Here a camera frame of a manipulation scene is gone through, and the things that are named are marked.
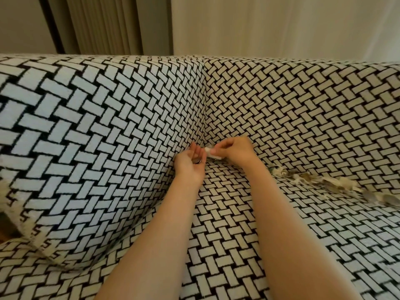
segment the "sheer white curtain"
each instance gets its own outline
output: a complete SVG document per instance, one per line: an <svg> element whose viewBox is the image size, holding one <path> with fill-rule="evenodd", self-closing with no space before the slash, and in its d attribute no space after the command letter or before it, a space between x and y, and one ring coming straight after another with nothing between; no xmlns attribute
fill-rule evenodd
<svg viewBox="0 0 400 300"><path fill-rule="evenodd" d="M400 61L400 0L171 0L174 54Z"/></svg>

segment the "hand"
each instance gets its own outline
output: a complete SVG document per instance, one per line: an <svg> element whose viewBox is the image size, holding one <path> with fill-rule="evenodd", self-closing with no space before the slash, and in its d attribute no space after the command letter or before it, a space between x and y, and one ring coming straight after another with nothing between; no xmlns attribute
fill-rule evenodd
<svg viewBox="0 0 400 300"><path fill-rule="evenodd" d="M186 183L193 184L200 188L204 180L204 168L206 165L207 154L204 148L192 142L189 150L182 151L175 156L175 178L186 180Z"/></svg>
<svg viewBox="0 0 400 300"><path fill-rule="evenodd" d="M217 143L210 153L222 158L227 157L242 168L259 160L248 137L227 138Z"/></svg>

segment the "forearm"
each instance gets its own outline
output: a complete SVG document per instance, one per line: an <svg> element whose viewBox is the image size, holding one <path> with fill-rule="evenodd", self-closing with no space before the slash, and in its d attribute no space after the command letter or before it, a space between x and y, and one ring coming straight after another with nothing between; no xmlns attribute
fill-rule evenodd
<svg viewBox="0 0 400 300"><path fill-rule="evenodd" d="M173 180L158 212L96 300L179 298L197 193L198 188L185 177Z"/></svg>
<svg viewBox="0 0 400 300"><path fill-rule="evenodd" d="M276 300L361 299L261 161L245 168L261 256Z"/></svg>

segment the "person's left arm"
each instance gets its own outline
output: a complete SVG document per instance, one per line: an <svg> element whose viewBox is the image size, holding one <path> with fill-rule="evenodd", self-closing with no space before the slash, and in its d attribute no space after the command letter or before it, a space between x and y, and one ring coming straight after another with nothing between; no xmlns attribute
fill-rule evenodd
<svg viewBox="0 0 400 300"><path fill-rule="evenodd" d="M192 159L200 157L200 164ZM175 178L154 218L107 278L95 300L178 299L206 153L192 143L175 157Z"/></svg>

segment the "sofa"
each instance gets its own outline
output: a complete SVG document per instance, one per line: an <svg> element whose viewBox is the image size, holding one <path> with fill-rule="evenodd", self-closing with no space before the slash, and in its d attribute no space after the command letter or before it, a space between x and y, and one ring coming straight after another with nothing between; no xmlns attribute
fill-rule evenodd
<svg viewBox="0 0 400 300"><path fill-rule="evenodd" d="M0 209L23 236L0 245L0 299L93 299L192 140L247 135L270 168L397 196L399 72L354 61L0 55ZM396 206L276 182L364 299L400 298ZM208 159L180 298L271 299L256 232L243 171Z"/></svg>

